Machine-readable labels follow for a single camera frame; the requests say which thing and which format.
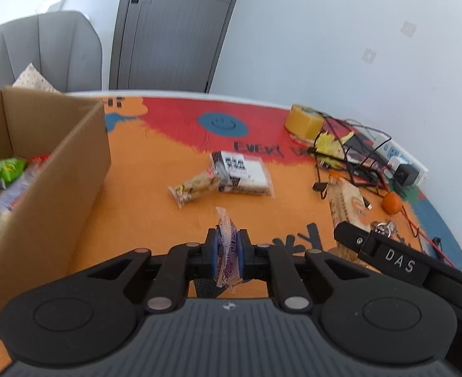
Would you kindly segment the pink small snack packet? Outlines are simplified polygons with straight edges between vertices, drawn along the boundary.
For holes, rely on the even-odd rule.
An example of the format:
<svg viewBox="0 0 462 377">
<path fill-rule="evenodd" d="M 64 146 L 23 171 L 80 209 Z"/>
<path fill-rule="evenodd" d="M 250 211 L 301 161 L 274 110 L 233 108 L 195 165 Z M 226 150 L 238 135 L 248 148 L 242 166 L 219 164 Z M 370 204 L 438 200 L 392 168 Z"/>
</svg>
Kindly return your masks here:
<svg viewBox="0 0 462 377">
<path fill-rule="evenodd" d="M 217 288 L 234 287 L 241 283 L 238 255 L 238 229 L 226 209 L 216 207 L 217 258 L 215 283 Z"/>
</svg>

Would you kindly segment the beige small snack packet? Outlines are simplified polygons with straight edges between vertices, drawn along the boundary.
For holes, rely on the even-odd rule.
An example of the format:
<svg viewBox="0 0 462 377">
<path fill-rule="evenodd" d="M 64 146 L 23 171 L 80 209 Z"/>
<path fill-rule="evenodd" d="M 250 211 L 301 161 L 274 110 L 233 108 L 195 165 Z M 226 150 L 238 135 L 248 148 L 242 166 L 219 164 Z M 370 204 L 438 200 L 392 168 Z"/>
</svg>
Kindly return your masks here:
<svg viewBox="0 0 462 377">
<path fill-rule="evenodd" d="M 183 208 L 186 203 L 213 192 L 219 185 L 219 174 L 213 168 L 208 168 L 182 184 L 169 186 L 169 191 L 178 207 Z"/>
</svg>

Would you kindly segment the black white sesame snack pack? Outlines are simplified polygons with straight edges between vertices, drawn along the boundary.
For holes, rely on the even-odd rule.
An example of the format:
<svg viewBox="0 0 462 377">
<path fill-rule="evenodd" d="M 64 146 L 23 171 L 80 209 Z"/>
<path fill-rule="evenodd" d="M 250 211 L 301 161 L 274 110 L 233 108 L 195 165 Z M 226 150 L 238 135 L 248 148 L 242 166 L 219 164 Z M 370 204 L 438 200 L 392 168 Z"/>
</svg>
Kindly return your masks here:
<svg viewBox="0 0 462 377">
<path fill-rule="evenodd" d="M 214 151 L 213 167 L 220 176 L 219 192 L 271 197 L 274 186 L 271 176 L 260 157 L 247 157 L 242 153 Z"/>
</svg>

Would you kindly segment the orange biscuit snack pack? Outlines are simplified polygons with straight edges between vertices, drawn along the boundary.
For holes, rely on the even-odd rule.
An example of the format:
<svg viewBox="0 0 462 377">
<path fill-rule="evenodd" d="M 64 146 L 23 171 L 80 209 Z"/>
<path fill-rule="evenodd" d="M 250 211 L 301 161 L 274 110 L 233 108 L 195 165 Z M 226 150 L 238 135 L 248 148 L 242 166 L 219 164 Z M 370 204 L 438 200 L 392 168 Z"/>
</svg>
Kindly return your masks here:
<svg viewBox="0 0 462 377">
<path fill-rule="evenodd" d="M 342 177 L 331 176 L 326 190 L 334 227 L 347 221 L 365 232 L 371 230 L 364 198 L 356 186 Z"/>
</svg>

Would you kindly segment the green snack packet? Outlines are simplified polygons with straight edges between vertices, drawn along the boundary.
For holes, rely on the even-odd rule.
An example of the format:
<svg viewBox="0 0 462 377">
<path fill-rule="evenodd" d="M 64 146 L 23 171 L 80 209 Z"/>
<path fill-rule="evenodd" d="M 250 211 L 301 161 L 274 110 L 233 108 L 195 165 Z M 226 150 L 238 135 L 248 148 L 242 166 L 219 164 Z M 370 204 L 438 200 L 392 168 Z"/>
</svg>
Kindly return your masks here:
<svg viewBox="0 0 462 377">
<path fill-rule="evenodd" d="M 27 161 L 17 157 L 0 160 L 0 188 L 5 190 L 25 171 Z"/>
</svg>

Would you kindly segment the colourful cat table mat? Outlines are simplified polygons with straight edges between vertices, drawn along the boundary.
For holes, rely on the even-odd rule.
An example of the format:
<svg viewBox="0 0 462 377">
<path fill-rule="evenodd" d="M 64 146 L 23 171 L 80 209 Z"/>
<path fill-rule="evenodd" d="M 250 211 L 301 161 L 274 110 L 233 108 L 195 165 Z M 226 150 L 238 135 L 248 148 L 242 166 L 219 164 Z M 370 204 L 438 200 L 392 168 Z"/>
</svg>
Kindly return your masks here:
<svg viewBox="0 0 462 377">
<path fill-rule="evenodd" d="M 0 234 L 6 376 L 457 376 L 462 272 L 330 227 L 265 109 L 0 90 L 0 160 L 42 157 Z"/>
</svg>

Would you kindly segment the orange tangerine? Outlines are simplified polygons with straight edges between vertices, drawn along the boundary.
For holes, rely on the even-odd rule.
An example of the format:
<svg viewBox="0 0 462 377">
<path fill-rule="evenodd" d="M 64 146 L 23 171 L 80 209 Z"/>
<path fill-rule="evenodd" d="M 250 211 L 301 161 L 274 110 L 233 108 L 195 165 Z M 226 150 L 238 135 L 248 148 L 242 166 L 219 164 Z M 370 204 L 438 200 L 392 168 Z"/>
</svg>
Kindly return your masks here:
<svg viewBox="0 0 462 377">
<path fill-rule="evenodd" d="M 382 209 L 388 215 L 397 215 L 403 207 L 400 196 L 395 192 L 388 192 L 381 202 Z"/>
</svg>

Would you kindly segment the black power adapter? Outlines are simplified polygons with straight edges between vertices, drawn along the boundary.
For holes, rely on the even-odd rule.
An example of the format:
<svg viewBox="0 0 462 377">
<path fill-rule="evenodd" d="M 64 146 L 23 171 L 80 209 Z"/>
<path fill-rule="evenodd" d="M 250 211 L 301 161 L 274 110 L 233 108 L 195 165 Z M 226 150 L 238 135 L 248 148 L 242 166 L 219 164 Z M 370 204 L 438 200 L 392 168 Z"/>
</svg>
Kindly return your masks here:
<svg viewBox="0 0 462 377">
<path fill-rule="evenodd" d="M 417 180 L 419 172 L 411 164 L 401 163 L 396 168 L 393 179 L 400 186 L 411 186 Z"/>
</svg>

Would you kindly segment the yellow tape roll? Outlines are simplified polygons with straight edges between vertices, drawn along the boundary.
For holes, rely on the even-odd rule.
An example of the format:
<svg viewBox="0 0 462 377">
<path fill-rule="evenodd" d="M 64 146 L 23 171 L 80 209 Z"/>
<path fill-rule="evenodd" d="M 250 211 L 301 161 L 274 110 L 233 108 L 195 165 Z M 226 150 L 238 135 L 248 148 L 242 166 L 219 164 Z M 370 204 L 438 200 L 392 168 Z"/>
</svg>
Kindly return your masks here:
<svg viewBox="0 0 462 377">
<path fill-rule="evenodd" d="M 315 109 L 293 104 L 284 127 L 290 134 L 298 138 L 314 140 L 324 123 L 325 119 Z"/>
</svg>

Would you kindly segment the brown cardboard box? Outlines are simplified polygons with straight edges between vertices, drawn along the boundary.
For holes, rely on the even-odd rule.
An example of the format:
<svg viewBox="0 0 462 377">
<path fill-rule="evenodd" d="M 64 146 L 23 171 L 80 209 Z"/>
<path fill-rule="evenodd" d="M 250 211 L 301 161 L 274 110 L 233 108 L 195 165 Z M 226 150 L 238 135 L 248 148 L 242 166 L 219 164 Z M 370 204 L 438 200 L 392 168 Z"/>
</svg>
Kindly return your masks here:
<svg viewBox="0 0 462 377">
<path fill-rule="evenodd" d="M 67 274 L 111 165 L 98 98 L 0 90 L 0 160 L 46 157 L 0 234 L 0 312 L 23 292 Z"/>
</svg>

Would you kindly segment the white power strip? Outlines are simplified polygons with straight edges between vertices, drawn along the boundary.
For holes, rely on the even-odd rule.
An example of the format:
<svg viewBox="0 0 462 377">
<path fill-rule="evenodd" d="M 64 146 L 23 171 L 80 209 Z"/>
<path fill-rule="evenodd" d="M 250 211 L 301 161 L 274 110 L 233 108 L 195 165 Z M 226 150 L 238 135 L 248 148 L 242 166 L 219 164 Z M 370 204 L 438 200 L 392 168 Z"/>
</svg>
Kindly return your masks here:
<svg viewBox="0 0 462 377">
<path fill-rule="evenodd" d="M 394 169 L 397 169 L 400 164 L 409 164 L 415 168 L 419 173 L 418 177 L 413 182 L 415 186 L 422 185 L 427 178 L 429 170 L 419 162 L 416 157 L 413 157 L 410 152 L 406 151 L 386 134 L 375 133 L 373 148 L 376 150 L 376 153 L 385 159 L 387 164 L 390 164 Z"/>
</svg>

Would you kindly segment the grey door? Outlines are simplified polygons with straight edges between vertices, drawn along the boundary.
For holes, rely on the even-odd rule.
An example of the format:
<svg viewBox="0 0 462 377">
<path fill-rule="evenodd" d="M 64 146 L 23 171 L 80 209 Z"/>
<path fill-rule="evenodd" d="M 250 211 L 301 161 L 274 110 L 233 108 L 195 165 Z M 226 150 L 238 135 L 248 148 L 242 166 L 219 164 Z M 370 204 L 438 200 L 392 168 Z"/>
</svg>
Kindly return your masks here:
<svg viewBox="0 0 462 377">
<path fill-rule="evenodd" d="M 236 0 L 119 0 L 112 90 L 206 93 Z"/>
</svg>

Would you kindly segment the grey chair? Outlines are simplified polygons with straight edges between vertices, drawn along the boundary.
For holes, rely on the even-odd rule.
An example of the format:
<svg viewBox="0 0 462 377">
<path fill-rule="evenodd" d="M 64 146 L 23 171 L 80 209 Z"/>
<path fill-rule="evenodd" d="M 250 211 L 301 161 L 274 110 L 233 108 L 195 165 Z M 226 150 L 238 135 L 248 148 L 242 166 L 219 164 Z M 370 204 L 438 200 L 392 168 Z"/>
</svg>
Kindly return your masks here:
<svg viewBox="0 0 462 377">
<path fill-rule="evenodd" d="M 102 88 L 102 46 L 78 11 L 58 11 L 0 25 L 0 88 L 11 86 L 33 65 L 57 91 Z"/>
</svg>

